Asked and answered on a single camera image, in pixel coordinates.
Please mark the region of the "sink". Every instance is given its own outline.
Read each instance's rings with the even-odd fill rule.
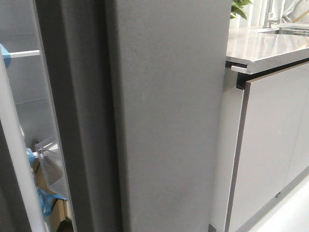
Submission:
[[[274,30],[267,30],[260,33],[266,34],[279,34],[279,35],[300,35],[300,36],[309,36],[309,27],[280,27]]]

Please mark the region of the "green plant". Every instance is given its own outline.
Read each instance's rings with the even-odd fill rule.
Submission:
[[[242,18],[247,19],[243,7],[248,4],[252,4],[251,0],[233,0],[230,18],[236,18],[237,15],[240,15]]]

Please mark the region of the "kitchen counter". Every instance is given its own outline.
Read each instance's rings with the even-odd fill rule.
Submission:
[[[232,70],[254,74],[309,58],[309,37],[262,33],[275,29],[230,29],[226,60]]]

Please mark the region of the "cabinet door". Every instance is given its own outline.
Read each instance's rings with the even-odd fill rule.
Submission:
[[[247,82],[230,232],[283,189],[308,86],[300,66]]]
[[[309,72],[309,65],[302,66],[302,69]],[[293,156],[286,177],[285,185],[288,185],[302,171],[309,166],[309,94],[303,110],[298,128],[297,138],[293,150]]]

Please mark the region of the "white floor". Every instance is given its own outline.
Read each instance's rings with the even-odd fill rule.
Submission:
[[[249,232],[309,232],[309,176]]]

